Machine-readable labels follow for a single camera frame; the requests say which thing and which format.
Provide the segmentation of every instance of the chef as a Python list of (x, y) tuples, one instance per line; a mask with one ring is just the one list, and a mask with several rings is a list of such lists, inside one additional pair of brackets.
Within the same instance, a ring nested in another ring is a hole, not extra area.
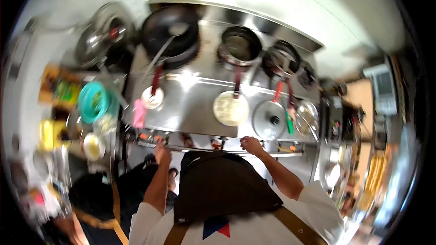
[[(193, 147), (189, 136), (182, 136)], [(161, 162), (139, 205), (130, 245), (335, 244), (343, 219), (319, 181), (306, 187), (253, 137), (241, 147), (258, 157), (278, 190), (243, 158), (222, 150), (187, 152), (181, 162), (179, 196), (167, 214), (166, 174), (171, 153), (163, 143)]]

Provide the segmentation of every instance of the red handle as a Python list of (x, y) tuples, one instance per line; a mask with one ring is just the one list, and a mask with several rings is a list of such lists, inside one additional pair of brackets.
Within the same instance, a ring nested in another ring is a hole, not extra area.
[(154, 73), (153, 84), (151, 86), (151, 96), (156, 94), (157, 86), (159, 85), (159, 77), (161, 76), (162, 65), (156, 66), (156, 71)]
[(235, 69), (236, 75), (235, 75), (235, 92), (233, 93), (233, 98), (238, 99), (239, 98), (239, 87), (241, 85), (241, 72), (239, 71), (239, 67)]
[(291, 80), (289, 78), (286, 78), (286, 85), (288, 86), (288, 94), (289, 94), (288, 109), (294, 108), (295, 97), (294, 97), (294, 91), (292, 91)]
[(282, 84), (283, 81), (279, 81), (279, 83), (277, 84), (277, 87), (275, 88), (275, 96), (272, 99), (272, 102), (277, 102), (277, 100), (279, 99), (280, 90), (282, 89)]
[(109, 38), (111, 38), (112, 40), (117, 39), (118, 36), (119, 36), (118, 27), (115, 27), (109, 31)]

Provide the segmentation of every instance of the person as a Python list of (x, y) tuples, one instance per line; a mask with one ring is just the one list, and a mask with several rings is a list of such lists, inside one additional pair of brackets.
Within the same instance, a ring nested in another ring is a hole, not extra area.
[[(192, 139), (182, 136), (186, 147)], [(165, 177), (171, 153), (163, 143), (161, 163), (133, 221), (129, 245), (335, 244), (344, 222), (320, 182), (302, 181), (271, 157), (253, 137), (241, 147), (266, 166), (273, 190), (245, 159), (222, 150), (190, 151), (181, 162), (179, 195), (164, 214)]]
[[(121, 175), (115, 186), (107, 182), (104, 173), (80, 177), (68, 193), (73, 213), (52, 219), (45, 226), (46, 231), (53, 239), (73, 245), (127, 245), (132, 215), (143, 201), (160, 162), (160, 156), (147, 155), (142, 163)], [(173, 192), (177, 174), (175, 168), (166, 172), (168, 211), (177, 197)]]

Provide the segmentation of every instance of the green handle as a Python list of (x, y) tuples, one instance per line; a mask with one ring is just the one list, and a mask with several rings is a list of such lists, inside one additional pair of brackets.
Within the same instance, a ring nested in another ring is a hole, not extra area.
[(294, 125), (292, 122), (292, 117), (288, 114), (288, 111), (286, 110), (286, 120), (288, 122), (288, 132), (289, 134), (294, 134)]

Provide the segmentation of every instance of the brown apron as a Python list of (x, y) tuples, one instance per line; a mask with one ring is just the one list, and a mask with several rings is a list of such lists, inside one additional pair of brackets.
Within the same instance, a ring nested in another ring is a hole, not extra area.
[(101, 221), (98, 218), (91, 216), (90, 214), (86, 214), (80, 209), (73, 207), (73, 212), (76, 214), (77, 218), (82, 220), (83, 222), (89, 224), (90, 226), (93, 226), (95, 228), (100, 229), (112, 229), (115, 231), (116, 235), (118, 236), (119, 240), (123, 245), (129, 245), (129, 240), (127, 239), (126, 234), (124, 233), (123, 229), (121, 228), (121, 206), (119, 202), (119, 193), (118, 188), (116, 186), (115, 182), (112, 182), (112, 195), (113, 195), (113, 215), (115, 216), (114, 219), (108, 220), (108, 221)]
[(183, 157), (174, 225), (164, 245), (180, 245), (193, 221), (215, 216), (269, 211), (303, 244), (327, 244), (291, 211), (253, 166), (222, 151), (190, 151)]

